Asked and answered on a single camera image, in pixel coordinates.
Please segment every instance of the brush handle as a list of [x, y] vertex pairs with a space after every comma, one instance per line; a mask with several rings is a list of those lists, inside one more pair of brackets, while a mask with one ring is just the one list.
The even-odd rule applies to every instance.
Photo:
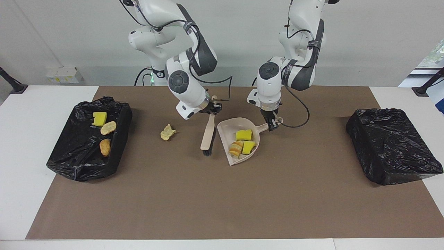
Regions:
[[206, 124], [205, 132], [202, 138], [202, 144], [200, 145], [201, 150], [210, 150], [214, 133], [214, 116], [215, 115], [211, 114], [208, 118], [208, 123]]

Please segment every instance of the bread piece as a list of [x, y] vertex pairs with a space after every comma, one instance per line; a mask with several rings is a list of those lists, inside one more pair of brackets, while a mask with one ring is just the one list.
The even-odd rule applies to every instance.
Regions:
[[162, 132], [160, 132], [160, 137], [162, 138], [162, 140], [167, 141], [171, 138], [171, 136], [173, 136], [177, 131], [173, 130], [171, 125], [168, 124]]
[[110, 155], [111, 150], [111, 140], [105, 139], [100, 142], [100, 152], [104, 157], [108, 157]]
[[232, 157], [239, 159], [239, 156], [241, 155], [243, 146], [244, 146], [243, 141], [235, 141], [235, 142], [233, 142], [233, 144], [231, 144], [231, 146], [228, 150], [228, 153]]
[[100, 129], [100, 133], [102, 135], [110, 134], [115, 131], [116, 127], [117, 127], [116, 122], [110, 121], [108, 123], [105, 123], [105, 125], [103, 125], [103, 127]]

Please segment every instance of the black garbage bag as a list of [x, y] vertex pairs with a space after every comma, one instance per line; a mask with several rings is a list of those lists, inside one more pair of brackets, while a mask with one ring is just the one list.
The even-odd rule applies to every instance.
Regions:
[[347, 123], [366, 177], [381, 185], [443, 173], [416, 128], [400, 109], [356, 110]]
[[[115, 121], [115, 132], [106, 136], [100, 127], [92, 125], [93, 112], [107, 112], [107, 122]], [[132, 111], [127, 103], [103, 97], [93, 102], [81, 102], [74, 107], [46, 166], [52, 171], [76, 181], [99, 179], [114, 174], [128, 139]], [[100, 152], [99, 143], [111, 140], [108, 157]]]

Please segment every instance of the sponge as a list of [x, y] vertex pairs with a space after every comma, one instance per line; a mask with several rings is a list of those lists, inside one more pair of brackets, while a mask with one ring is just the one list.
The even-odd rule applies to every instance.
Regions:
[[242, 149], [242, 154], [251, 154], [251, 151], [253, 151], [253, 148], [255, 146], [256, 143], [254, 141], [245, 141], [244, 148]]
[[251, 141], [251, 136], [253, 132], [251, 129], [249, 130], [239, 130], [236, 132], [236, 140], [237, 141]]
[[102, 127], [107, 122], [106, 112], [94, 112], [92, 117], [94, 117], [94, 126]]

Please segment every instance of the beige dustpan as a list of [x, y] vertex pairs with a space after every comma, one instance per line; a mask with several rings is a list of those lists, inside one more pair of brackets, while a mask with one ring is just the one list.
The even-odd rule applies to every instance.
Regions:
[[[230, 145], [236, 141], [236, 132], [246, 129], [251, 129], [251, 131], [253, 131], [252, 140], [256, 142], [256, 147], [253, 149], [253, 151], [251, 151], [251, 154], [241, 154], [239, 159], [235, 159], [228, 153]], [[254, 152], [256, 152], [259, 147], [259, 134], [266, 130], [268, 130], [268, 124], [256, 126], [252, 121], [245, 118], [233, 118], [219, 123], [218, 132], [230, 166], [246, 161], [252, 157]]]

